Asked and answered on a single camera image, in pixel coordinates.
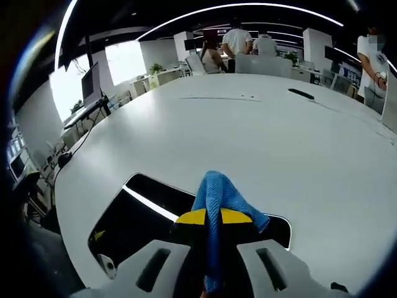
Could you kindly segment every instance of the ceiling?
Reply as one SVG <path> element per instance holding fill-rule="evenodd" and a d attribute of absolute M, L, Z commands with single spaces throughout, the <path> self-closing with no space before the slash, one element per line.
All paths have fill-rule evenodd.
<path fill-rule="evenodd" d="M 378 23 L 380 27 L 384 28 L 386 38 L 389 41 L 388 47 L 385 49 L 386 54 L 388 55 L 387 52 L 389 52 L 388 57 L 393 61 L 394 57 L 392 56 L 395 51 L 391 51 L 391 49 L 396 48 L 394 47 L 394 32 L 391 32 L 392 26 L 387 26 L 385 21 L 388 18 L 385 17 L 385 14 L 380 14 L 375 9 L 377 7 L 376 1 L 333 0 L 324 2 L 313 0 L 274 0 L 271 2 L 307 9 L 332 18 L 344 24 L 344 26 L 340 27 L 321 17 L 294 9 L 270 6 L 239 6 L 192 14 L 191 16 L 181 18 L 160 27 L 158 30 L 142 37 L 140 41 L 172 37 L 174 34 L 185 30 L 195 31 L 219 25 L 223 25 L 222 27 L 224 27 L 225 24 L 227 26 L 232 18 L 237 18 L 243 23 L 243 28 L 246 30 L 266 29 L 273 32 L 302 36 L 302 32 L 310 27 L 332 35 L 337 47 L 349 53 L 354 53 L 354 43 L 357 41 L 357 37 L 363 33 L 362 30 L 365 30 L 365 27 L 362 26 L 358 18 L 357 11 L 354 9 L 355 6 L 358 6 L 360 9 L 373 12 L 374 16 L 378 17 Z M 63 36 L 60 65 L 67 66 L 72 59 L 85 53 L 86 48 L 82 45 L 85 35 L 94 36 L 92 38 L 94 39 L 92 42 L 92 51 L 97 52 L 105 46 L 139 38 L 150 29 L 184 14 L 231 3 L 234 2 L 225 0 L 189 2 L 170 0 L 155 3 L 153 1 L 143 0 L 77 0 Z M 57 32 L 59 32 L 62 19 L 60 16 L 63 16 L 65 10 L 66 7 L 61 7 L 61 13 L 59 11 L 58 13 L 54 13 L 50 21 L 50 24 Z M 244 24 L 263 22 L 274 24 Z M 298 45 L 303 46 L 303 40 L 301 38 L 274 34 L 273 37 L 298 42 Z M 17 104 L 14 105 L 14 109 L 22 106 L 24 101 L 40 84 L 48 79 L 48 75 L 54 70 L 57 38 L 58 34 L 55 34 L 42 48 L 33 64 L 33 70 L 28 75 L 19 93 L 19 100 L 16 101 Z"/>

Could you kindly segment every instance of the green plant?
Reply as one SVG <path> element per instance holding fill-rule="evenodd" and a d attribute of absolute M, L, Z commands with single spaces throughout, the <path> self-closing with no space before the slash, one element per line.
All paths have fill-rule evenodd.
<path fill-rule="evenodd" d="M 284 55 L 284 58 L 291 60 L 293 66 L 298 66 L 298 56 L 296 53 L 288 52 L 286 55 Z"/>
<path fill-rule="evenodd" d="M 150 74 L 154 75 L 156 73 L 159 73 L 160 71 L 163 71 L 164 68 L 160 64 L 153 64 L 153 66 L 150 68 Z"/>
<path fill-rule="evenodd" d="M 78 109 L 80 109 L 83 106 L 83 101 L 79 99 L 77 103 L 74 104 L 74 106 L 70 109 L 71 113 L 73 114 L 76 112 Z"/>

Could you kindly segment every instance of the person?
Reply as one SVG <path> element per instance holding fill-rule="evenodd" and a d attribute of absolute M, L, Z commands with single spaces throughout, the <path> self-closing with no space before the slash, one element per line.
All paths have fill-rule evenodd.
<path fill-rule="evenodd" d="M 204 45 L 200 58 L 207 73 L 218 73 L 220 69 L 225 73 L 228 72 L 221 55 L 216 50 L 218 46 L 217 37 L 216 30 L 204 32 Z"/>
<path fill-rule="evenodd" d="M 267 32 L 259 31 L 259 37 L 254 41 L 254 54 L 256 55 L 267 55 L 277 56 L 277 44 Z"/>
<path fill-rule="evenodd" d="M 234 73 L 236 68 L 235 58 L 237 54 L 249 54 L 252 49 L 252 37 L 247 30 L 241 28 L 237 20 L 231 22 L 232 29 L 223 36 L 222 50 L 229 56 L 228 68 Z"/>
<path fill-rule="evenodd" d="M 387 73 L 389 71 L 388 60 L 381 52 L 384 38 L 378 33 L 376 26 L 370 22 L 367 24 L 368 35 L 360 36 L 357 40 L 357 54 L 361 60 L 363 72 L 360 89 L 358 91 L 359 101 L 364 102 L 365 87 L 378 86 L 386 91 Z"/>

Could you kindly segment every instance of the blue cloth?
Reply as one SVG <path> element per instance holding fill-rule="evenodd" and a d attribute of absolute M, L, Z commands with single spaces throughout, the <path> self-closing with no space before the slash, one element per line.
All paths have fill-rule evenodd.
<path fill-rule="evenodd" d="M 261 233 L 270 218 L 249 205 L 231 181 L 222 173 L 209 171 L 198 189 L 192 210 L 207 209 L 208 247 L 205 290 L 213 293 L 222 289 L 219 257 L 218 216 L 220 208 L 239 211 L 249 216 Z"/>

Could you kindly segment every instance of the man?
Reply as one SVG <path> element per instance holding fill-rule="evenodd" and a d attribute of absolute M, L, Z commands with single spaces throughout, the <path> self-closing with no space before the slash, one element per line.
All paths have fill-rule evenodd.
<path fill-rule="evenodd" d="M 237 54 L 249 54 L 252 49 L 252 38 L 248 31 L 241 28 L 241 23 L 234 20 L 231 29 L 223 36 L 222 50 L 229 56 L 228 68 L 234 73 L 236 68 L 235 58 Z"/>
<path fill-rule="evenodd" d="M 375 89 L 379 87 L 386 91 L 387 73 L 389 65 L 386 56 L 381 52 L 384 46 L 382 35 L 378 34 L 373 23 L 367 24 L 368 35 L 360 36 L 357 41 L 357 54 L 361 60 L 363 72 L 358 95 L 364 102 L 365 87 Z"/>
<path fill-rule="evenodd" d="M 258 39 L 254 41 L 254 54 L 277 56 L 277 44 L 267 35 L 267 32 L 259 31 Z"/>

